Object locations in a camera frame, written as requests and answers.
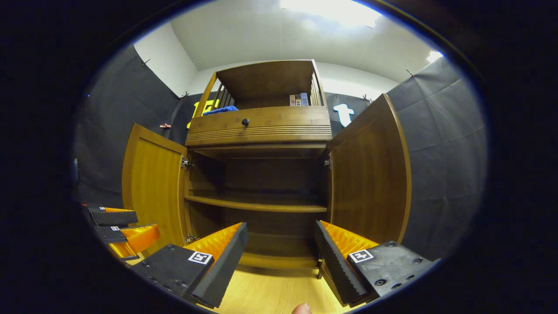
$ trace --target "cabinet door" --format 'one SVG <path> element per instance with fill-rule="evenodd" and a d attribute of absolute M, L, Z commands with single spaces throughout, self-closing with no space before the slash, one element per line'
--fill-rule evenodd
<path fill-rule="evenodd" d="M 161 232 L 159 240 L 144 255 L 167 244 L 185 245 L 186 167 L 181 167 L 182 156 L 186 156 L 186 147 L 134 124 L 122 169 L 124 207 L 136 211 L 138 224 L 156 223 Z"/>
<path fill-rule="evenodd" d="M 329 221 L 372 241 L 401 242 L 411 205 L 403 129 L 386 94 L 327 145 Z"/>

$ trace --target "orange foam pad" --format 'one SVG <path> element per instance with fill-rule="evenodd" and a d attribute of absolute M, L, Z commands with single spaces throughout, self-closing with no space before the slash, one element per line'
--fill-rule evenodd
<path fill-rule="evenodd" d="M 127 258 L 128 256 L 137 256 L 136 252 L 130 248 L 128 242 L 124 243 L 109 243 L 110 248 L 116 253 L 119 258 Z"/>
<path fill-rule="evenodd" d="M 239 222 L 236 225 L 232 225 L 225 229 L 219 230 L 213 234 L 201 238 L 194 243 L 184 246 L 184 248 L 192 251 L 211 254 L 213 255 L 215 261 L 217 261 L 241 224 L 242 223 Z"/>
<path fill-rule="evenodd" d="M 149 248 L 161 237 L 157 224 L 120 229 L 120 231 L 128 240 L 130 248 L 136 253 Z"/>
<path fill-rule="evenodd" d="M 350 253 L 379 245 L 378 243 L 352 233 L 349 230 L 337 227 L 322 220 L 320 220 L 320 222 L 324 225 L 324 228 L 329 233 L 329 236 L 335 242 L 337 249 L 341 252 L 345 259 L 347 259 L 347 256 Z"/>
<path fill-rule="evenodd" d="M 133 210 L 123 210 L 120 208 L 110 208 L 110 207 L 105 207 L 105 211 L 108 213 L 116 213 L 116 212 L 133 212 Z"/>

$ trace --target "finger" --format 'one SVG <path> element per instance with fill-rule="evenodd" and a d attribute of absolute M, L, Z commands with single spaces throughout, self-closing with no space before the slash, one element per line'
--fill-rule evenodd
<path fill-rule="evenodd" d="M 312 314 L 312 311 L 310 310 L 310 304 L 306 302 L 295 307 L 295 309 L 292 310 L 292 314 Z"/>

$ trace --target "blue cloth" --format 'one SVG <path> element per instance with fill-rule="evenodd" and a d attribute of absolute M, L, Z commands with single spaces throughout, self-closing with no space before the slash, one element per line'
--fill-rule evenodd
<path fill-rule="evenodd" d="M 207 115 L 212 115 L 214 113 L 227 112 L 227 111 L 238 111 L 238 109 L 234 106 L 228 106 L 228 107 L 223 107 L 223 108 L 211 110 L 211 111 L 208 111 L 208 112 L 204 112 L 203 115 L 207 116 Z"/>

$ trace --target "metal hinge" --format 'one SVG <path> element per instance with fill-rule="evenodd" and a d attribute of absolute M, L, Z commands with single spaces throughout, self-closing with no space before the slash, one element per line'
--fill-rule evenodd
<path fill-rule="evenodd" d="M 188 237 L 184 237 L 184 242 L 186 244 L 190 244 L 190 243 L 194 242 L 196 239 L 197 238 L 196 238 L 195 235 L 188 234 Z"/>
<path fill-rule="evenodd" d="M 193 167 L 194 164 L 190 161 L 189 158 L 184 158 L 184 155 L 182 155 L 182 161 L 180 162 L 180 167 L 183 168 L 184 166 L 186 166 L 186 170 L 188 170 L 188 168 L 190 168 L 191 166 Z"/>
<path fill-rule="evenodd" d="M 331 170 L 331 153 L 329 153 L 328 159 L 324 160 L 324 167 L 328 167 Z"/>

